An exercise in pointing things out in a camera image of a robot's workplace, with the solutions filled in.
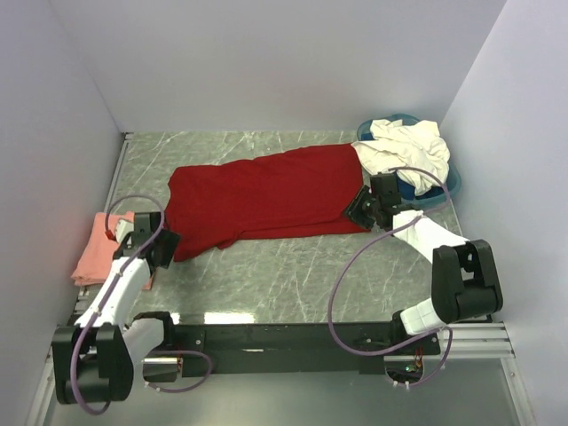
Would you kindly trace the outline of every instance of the pink towel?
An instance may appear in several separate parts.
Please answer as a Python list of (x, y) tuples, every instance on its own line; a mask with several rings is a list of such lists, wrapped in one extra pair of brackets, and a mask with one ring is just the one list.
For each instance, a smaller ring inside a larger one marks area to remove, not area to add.
[[(108, 228), (114, 232), (114, 228), (121, 218), (133, 221), (134, 213), (129, 211), (123, 216), (110, 215)], [(113, 253), (116, 249), (118, 249), (118, 242), (109, 240), (105, 235), (105, 213), (97, 213), (89, 243), (71, 275), (71, 279), (75, 280), (75, 285), (103, 284), (110, 273)], [(152, 288), (152, 278), (145, 284), (144, 290), (149, 290), (150, 288)]]

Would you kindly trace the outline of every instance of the marble floor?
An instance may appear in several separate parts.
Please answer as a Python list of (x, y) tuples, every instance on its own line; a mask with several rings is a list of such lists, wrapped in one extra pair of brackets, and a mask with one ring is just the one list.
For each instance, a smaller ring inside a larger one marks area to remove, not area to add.
[[(178, 166), (224, 164), (281, 153), (300, 146), (349, 143), (354, 131), (248, 131), (134, 133), (128, 135), (112, 200), (146, 193), (164, 206)], [(127, 200), (115, 213), (145, 211), (152, 205)], [(453, 207), (432, 216), (454, 233), (460, 227)], [(195, 259), (159, 270), (152, 290), (143, 291), (132, 314), (170, 311), (183, 323), (322, 322), (336, 275), (372, 234), (238, 241)], [(399, 309), (430, 294), (431, 266), (405, 243), (390, 238), (373, 246), (353, 265), (336, 298), (336, 321), (389, 320)], [(90, 288), (85, 303), (97, 293)]]

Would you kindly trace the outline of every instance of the white cloth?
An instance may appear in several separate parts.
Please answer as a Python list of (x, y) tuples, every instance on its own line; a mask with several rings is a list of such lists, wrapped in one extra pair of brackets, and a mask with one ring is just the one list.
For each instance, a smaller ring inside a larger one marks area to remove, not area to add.
[[(398, 166), (413, 166), (432, 173), (442, 182), (447, 179), (450, 151), (440, 137), (436, 122), (421, 121), (403, 126), (402, 120), (374, 120), (371, 133), (375, 140), (360, 140), (352, 146), (361, 165), (371, 175), (388, 172)], [(427, 193), (437, 185), (431, 177), (411, 170), (399, 170), (398, 176), (412, 185), (415, 195)]]

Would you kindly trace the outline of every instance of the red cloth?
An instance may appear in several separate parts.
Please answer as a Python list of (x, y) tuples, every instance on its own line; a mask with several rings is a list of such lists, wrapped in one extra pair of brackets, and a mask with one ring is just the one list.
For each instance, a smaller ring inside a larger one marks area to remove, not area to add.
[(177, 168), (166, 219), (175, 261), (237, 240), (363, 233), (342, 215), (363, 185), (351, 145), (309, 146), (222, 166)]

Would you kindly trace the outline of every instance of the blue basket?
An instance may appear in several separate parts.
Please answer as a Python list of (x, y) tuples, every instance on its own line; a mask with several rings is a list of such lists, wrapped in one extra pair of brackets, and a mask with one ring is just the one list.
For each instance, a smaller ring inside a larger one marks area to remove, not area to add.
[[(420, 121), (416, 117), (413, 117), (412, 115), (408, 114), (394, 114), (378, 120), (389, 120), (390, 122), (395, 122), (396, 120), (402, 120), (402, 123), (405, 126), (414, 126)], [(359, 126), (359, 128), (357, 129), (358, 140), (369, 140), (373, 138), (373, 135), (371, 135), (372, 123), (373, 120), (368, 120)], [(458, 170), (452, 164), (452, 161), (449, 162), (449, 166), (450, 170), (447, 173), (446, 186), (448, 191), (450, 192), (450, 195), (453, 198), (458, 192), (460, 192), (460, 189), (462, 189), (462, 178), (460, 177), (460, 173), (458, 172)], [(446, 200), (446, 195), (443, 193), (440, 194), (439, 189), (438, 190), (437, 189), (438, 188), (431, 189), (426, 194), (421, 195), (420, 198), (414, 198), (412, 200), (407, 200), (406, 198), (403, 198), (402, 201), (406, 204), (412, 203), (416, 207), (424, 209), (437, 206), (438, 204), (442, 204)]]

